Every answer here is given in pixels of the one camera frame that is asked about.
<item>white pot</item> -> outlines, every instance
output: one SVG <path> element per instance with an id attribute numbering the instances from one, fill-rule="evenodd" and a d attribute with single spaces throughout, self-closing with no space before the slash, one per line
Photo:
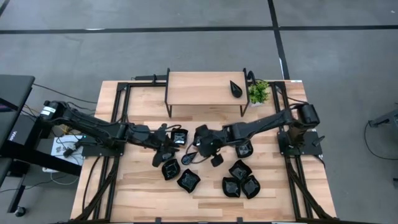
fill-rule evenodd
<path id="1" fill-rule="evenodd" d="M 250 102 L 250 107 L 257 107 L 257 106 L 261 106 L 261 105 L 263 105 L 264 103 L 252 103 L 252 102 Z"/>

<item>small wooden table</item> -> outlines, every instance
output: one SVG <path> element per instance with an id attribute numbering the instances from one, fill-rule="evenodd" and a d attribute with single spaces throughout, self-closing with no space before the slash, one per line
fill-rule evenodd
<path id="1" fill-rule="evenodd" d="M 247 75 L 243 72 L 167 72 L 165 104 L 169 117 L 173 106 L 240 106 L 241 116 L 249 104 Z M 235 98 L 229 81 L 242 89 L 242 96 Z"/>
<path id="2" fill-rule="evenodd" d="M 103 82 L 95 114 L 97 118 L 110 121 L 117 83 L 117 81 Z M 306 100 L 302 82 L 285 83 L 288 96 Z M 164 110 L 164 93 L 164 87 L 134 88 L 128 106 L 129 121 L 146 124 L 151 129 L 158 128 L 162 123 L 181 124 L 183 128 L 189 130 L 190 142 L 193 140 L 195 128 L 202 124 L 207 124 L 211 129 L 220 129 L 223 124 L 250 122 L 275 113 L 270 93 L 270 98 L 264 105 L 249 107 L 243 118 L 236 110 L 236 106 L 198 105 L 175 106 L 178 109 L 170 119 Z M 275 128 L 252 138 L 254 153 L 244 159 L 244 162 L 259 180 L 261 191 L 257 197 L 250 200 L 243 194 L 240 198 L 228 198 L 222 191 L 222 178 L 230 176 L 228 169 L 238 160 L 232 147 L 221 149 L 224 163 L 218 167 L 212 167 L 210 160 L 189 166 L 181 164 L 181 173 L 189 168 L 201 178 L 195 191 L 188 194 L 178 186 L 177 179 L 165 181 L 161 167 L 152 167 L 153 150 L 127 144 L 120 159 L 111 221 L 154 222 L 155 217 L 162 217 L 163 222 L 235 222 L 236 217 L 243 217 L 245 222 L 294 221 L 287 172 L 284 157 L 279 153 L 277 132 L 278 129 Z M 178 161 L 184 154 L 184 149 L 176 153 Z M 84 161 L 71 218 L 81 213 L 83 193 L 94 160 L 95 158 L 87 158 Z M 302 156 L 302 163 L 309 191 L 327 213 L 335 216 L 322 163 L 313 156 Z M 94 168 L 86 196 L 86 206 L 97 191 L 101 164 L 102 158 Z M 297 196 L 302 217 L 305 217 L 305 207 L 299 189 Z M 107 197 L 108 193 L 105 192 L 100 218 L 104 217 Z"/>

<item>chair wheel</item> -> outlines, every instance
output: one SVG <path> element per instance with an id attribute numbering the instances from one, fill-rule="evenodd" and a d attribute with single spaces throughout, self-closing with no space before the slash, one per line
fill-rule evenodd
<path id="1" fill-rule="evenodd" d="M 18 206 L 14 214 L 16 217 L 22 217 L 26 214 L 26 208 Z"/>

